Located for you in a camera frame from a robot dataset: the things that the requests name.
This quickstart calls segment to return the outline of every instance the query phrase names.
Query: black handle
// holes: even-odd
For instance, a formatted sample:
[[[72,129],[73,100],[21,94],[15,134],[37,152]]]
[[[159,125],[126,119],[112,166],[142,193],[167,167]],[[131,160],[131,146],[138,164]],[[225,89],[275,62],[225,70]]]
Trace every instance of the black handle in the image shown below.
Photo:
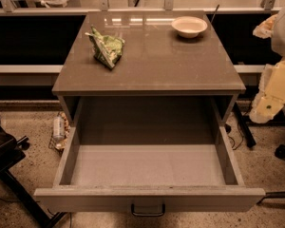
[[[135,205],[131,204],[131,213],[135,217],[162,217],[165,213],[165,205],[162,205],[160,213],[137,213],[135,212]]]

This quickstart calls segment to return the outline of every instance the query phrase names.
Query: bowl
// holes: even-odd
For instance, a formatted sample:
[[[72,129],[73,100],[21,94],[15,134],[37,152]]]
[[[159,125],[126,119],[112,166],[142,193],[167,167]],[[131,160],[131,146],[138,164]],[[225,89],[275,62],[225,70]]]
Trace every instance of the bowl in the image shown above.
[[[207,29],[207,23],[197,17],[179,17],[172,22],[172,27],[184,38],[197,37]]]

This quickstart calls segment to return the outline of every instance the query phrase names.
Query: floor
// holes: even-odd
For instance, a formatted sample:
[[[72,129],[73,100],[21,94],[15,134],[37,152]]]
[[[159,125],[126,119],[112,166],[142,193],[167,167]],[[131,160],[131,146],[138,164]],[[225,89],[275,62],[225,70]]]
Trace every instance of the floor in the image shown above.
[[[53,119],[60,110],[56,102],[0,103],[2,127],[17,139],[29,137],[26,157],[10,171],[32,195],[36,188],[52,185],[61,159],[57,151],[49,148]],[[265,191],[285,190],[285,160],[274,155],[276,147],[285,143],[285,126],[251,126],[256,146],[249,149],[245,140],[242,142],[233,115],[228,124],[232,126],[230,141],[246,185]],[[1,182],[0,198],[5,200],[0,200],[0,228],[38,227]],[[50,216],[47,208],[42,207]],[[244,213],[168,213],[161,218],[135,218],[127,213],[74,213],[67,214],[55,227],[285,227],[285,199],[266,199]]]

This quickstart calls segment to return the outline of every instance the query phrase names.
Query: drawer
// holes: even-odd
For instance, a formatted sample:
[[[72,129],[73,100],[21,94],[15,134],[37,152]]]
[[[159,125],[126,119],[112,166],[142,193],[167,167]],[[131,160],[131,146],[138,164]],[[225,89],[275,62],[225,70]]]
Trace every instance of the drawer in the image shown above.
[[[247,211],[247,188],[211,96],[81,97],[55,181],[52,211]]]

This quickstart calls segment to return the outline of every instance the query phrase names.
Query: concrete floor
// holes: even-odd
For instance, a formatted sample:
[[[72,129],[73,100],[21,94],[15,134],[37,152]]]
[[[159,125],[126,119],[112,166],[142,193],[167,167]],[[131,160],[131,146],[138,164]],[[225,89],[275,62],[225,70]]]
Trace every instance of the concrete floor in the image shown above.
[[[30,148],[25,151],[27,156],[10,171],[32,195],[38,187],[50,187],[55,177],[61,157],[55,150],[48,148],[48,145],[53,118],[59,110],[57,103],[0,104],[2,127],[17,139],[24,135],[29,137]],[[232,126],[229,136],[238,145],[241,136],[233,115],[228,124]],[[235,150],[246,186],[260,187],[265,191],[285,190],[285,160],[274,156],[276,147],[285,143],[285,126],[252,126],[250,129],[256,146],[250,150],[244,141]],[[0,198],[16,200],[13,193],[1,182]],[[38,225],[21,203],[0,200],[1,227]],[[127,213],[67,214],[56,227],[285,227],[285,199],[267,199],[244,213],[168,213],[161,218],[135,218]]]

